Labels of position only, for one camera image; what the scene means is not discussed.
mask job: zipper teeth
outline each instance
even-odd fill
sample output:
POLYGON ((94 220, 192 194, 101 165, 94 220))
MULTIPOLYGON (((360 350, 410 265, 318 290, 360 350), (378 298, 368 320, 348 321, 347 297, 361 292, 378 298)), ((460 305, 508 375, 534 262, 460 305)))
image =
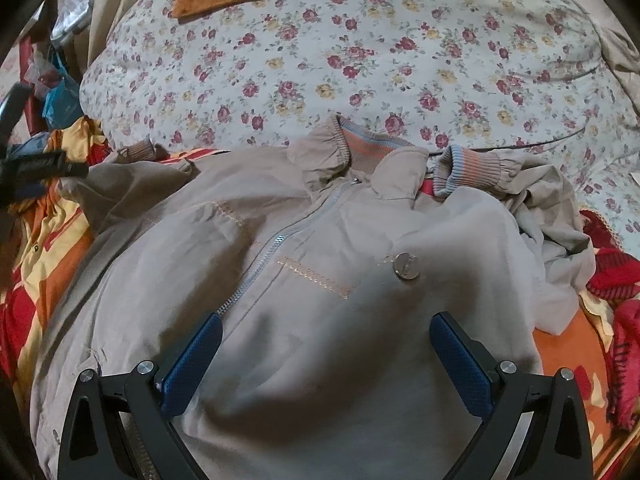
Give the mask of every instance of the zipper teeth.
MULTIPOLYGON (((349 187, 353 186, 353 184, 356 184, 356 182, 349 182, 348 185, 346 186, 343 185, 342 188, 339 189, 334 194, 334 196, 332 196, 327 202, 325 202, 322 205, 322 207, 312 216, 312 218, 320 215, 325 209, 328 209, 329 207, 335 205, 335 203, 338 202, 338 200, 340 200, 340 197, 342 196, 342 194, 349 187)), ((286 231, 287 229, 290 229, 290 228, 291 226, 285 227, 283 231, 286 231)), ((294 235, 297 232, 302 231, 302 229, 304 228, 305 228, 305 224, 299 224, 289 233, 284 234, 283 232, 280 232, 280 234, 277 234, 276 237, 273 239, 273 242, 271 243, 269 248, 262 254, 262 256, 254 260, 254 262, 249 266, 246 272, 247 278, 242 280, 238 288, 236 288, 236 291, 225 301, 225 303, 222 304, 222 306, 220 306, 219 309, 216 310, 216 314, 218 316, 222 316, 227 310, 229 310, 242 297, 242 295, 246 292, 246 290, 251 286, 251 284, 258 277, 258 275, 260 275, 260 273, 262 272, 264 267, 266 267, 271 257, 275 254, 278 248, 283 244, 284 240, 289 238, 291 235, 294 235)))

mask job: button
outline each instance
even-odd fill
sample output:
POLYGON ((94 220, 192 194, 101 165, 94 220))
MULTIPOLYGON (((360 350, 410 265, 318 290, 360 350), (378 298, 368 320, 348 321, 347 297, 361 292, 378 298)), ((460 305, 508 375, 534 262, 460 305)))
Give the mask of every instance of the button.
POLYGON ((417 256, 409 253, 400 253, 394 258, 394 271, 403 280, 412 280, 420 274, 417 256))

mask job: white floral cushion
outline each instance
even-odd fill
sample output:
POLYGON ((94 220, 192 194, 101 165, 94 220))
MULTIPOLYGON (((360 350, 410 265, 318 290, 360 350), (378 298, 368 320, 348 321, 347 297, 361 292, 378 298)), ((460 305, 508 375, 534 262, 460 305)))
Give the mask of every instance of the white floral cushion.
POLYGON ((571 0, 261 0, 182 23, 173 2, 140 0, 84 78, 115 146, 288 144, 334 111, 432 150, 546 150, 583 181, 592 156, 636 150, 632 104, 571 0), (589 157, 571 151, 594 132, 589 157))

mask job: beige jacket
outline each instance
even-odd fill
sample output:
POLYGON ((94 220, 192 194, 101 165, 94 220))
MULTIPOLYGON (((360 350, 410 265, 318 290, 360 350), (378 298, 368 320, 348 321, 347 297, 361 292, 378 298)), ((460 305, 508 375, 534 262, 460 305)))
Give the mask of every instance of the beige jacket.
POLYGON ((539 372, 532 330, 561 332, 594 269, 561 173, 519 152, 478 161, 485 190, 435 200, 418 191, 424 149, 333 118, 288 148, 66 181, 97 238, 36 367, 46 474, 83 369, 129 372, 220 309, 222 346, 174 420, 210 478, 444 476, 478 420, 431 349, 431 317, 450 311, 539 372), (394 272, 402 252, 412 280, 394 272))

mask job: zipper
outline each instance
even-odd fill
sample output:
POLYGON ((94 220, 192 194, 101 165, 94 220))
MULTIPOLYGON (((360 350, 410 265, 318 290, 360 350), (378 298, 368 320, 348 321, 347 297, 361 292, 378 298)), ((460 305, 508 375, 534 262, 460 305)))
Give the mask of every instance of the zipper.
POLYGON ((258 254, 249 268, 246 270, 244 274, 244 278, 241 280, 240 285, 236 288, 236 291, 216 310, 216 314, 218 316, 222 316, 225 312, 227 312, 232 306, 234 306, 242 295, 247 291, 247 289, 252 285, 252 283, 260 276, 260 273, 264 270, 264 267, 267 266, 273 255, 280 248, 280 246, 284 243, 284 241, 293 236, 296 233, 302 231, 302 229, 308 227, 313 222, 315 222, 318 218, 320 218, 324 213, 326 213, 335 203, 340 200, 342 194, 347 191, 354 184, 359 184, 361 181, 358 178, 354 178, 350 182, 345 182, 328 200, 326 200, 318 210, 308 216, 306 219, 301 220, 296 224, 292 224, 281 229, 277 234, 273 236, 270 243, 268 243, 262 251, 258 254))

